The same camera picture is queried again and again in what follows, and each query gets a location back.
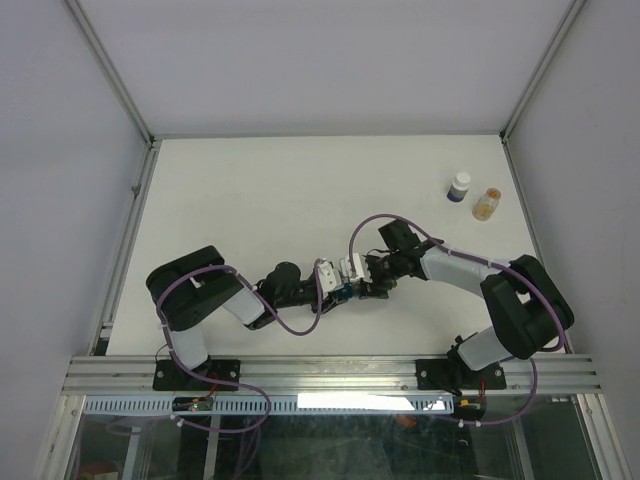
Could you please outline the weekly pill organizer strip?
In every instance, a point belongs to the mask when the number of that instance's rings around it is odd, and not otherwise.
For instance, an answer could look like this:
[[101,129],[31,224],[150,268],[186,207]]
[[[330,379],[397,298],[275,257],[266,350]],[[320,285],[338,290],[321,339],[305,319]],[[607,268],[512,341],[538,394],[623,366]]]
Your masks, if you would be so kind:
[[340,288],[330,293],[330,298],[336,305],[344,304],[353,298],[359,298],[361,287],[361,281],[344,283]]

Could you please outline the clear bottle yellow capsules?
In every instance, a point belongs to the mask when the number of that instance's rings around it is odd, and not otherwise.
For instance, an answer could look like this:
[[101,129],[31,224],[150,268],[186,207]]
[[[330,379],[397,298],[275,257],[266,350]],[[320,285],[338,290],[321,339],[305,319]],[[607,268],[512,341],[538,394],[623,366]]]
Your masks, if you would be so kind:
[[476,220],[487,221],[496,211],[501,199],[501,192],[496,188],[489,188],[474,205],[472,214]]

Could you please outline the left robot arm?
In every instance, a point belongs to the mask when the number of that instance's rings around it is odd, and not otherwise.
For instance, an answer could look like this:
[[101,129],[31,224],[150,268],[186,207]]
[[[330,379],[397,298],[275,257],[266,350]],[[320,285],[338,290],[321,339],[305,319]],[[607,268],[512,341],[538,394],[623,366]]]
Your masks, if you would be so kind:
[[344,279],[332,262],[318,259],[306,280],[297,265],[281,262],[252,284],[209,245],[154,269],[145,285],[177,361],[174,375],[194,389],[209,377],[201,323],[215,311],[225,310],[249,330],[275,322],[282,308],[308,305],[319,316],[331,308]]

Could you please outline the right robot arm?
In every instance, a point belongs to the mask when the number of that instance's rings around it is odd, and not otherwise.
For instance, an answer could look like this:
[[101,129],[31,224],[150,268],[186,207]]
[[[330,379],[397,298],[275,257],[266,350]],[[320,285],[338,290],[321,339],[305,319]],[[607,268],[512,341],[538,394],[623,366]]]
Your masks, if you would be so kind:
[[456,338],[445,360],[419,370],[419,379],[459,395],[479,388],[503,361],[565,346],[575,316],[537,258],[492,260],[458,250],[400,216],[386,218],[379,233],[387,252],[365,256],[370,278],[363,292],[386,293],[404,277],[445,283],[482,299],[491,320],[486,329]]

